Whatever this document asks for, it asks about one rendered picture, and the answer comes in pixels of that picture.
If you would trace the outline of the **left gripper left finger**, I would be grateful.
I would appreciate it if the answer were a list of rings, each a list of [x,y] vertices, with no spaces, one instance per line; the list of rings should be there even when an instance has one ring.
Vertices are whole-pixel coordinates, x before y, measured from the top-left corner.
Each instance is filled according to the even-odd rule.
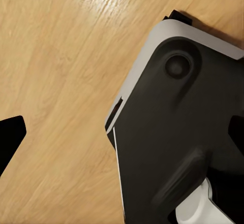
[[[25,135],[22,115],[0,121],[0,177]]]

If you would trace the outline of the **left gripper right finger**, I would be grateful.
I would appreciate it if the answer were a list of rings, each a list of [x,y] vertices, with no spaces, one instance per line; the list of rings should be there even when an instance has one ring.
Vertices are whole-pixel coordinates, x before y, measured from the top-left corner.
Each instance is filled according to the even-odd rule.
[[[232,115],[229,122],[228,135],[244,156],[244,117]]]

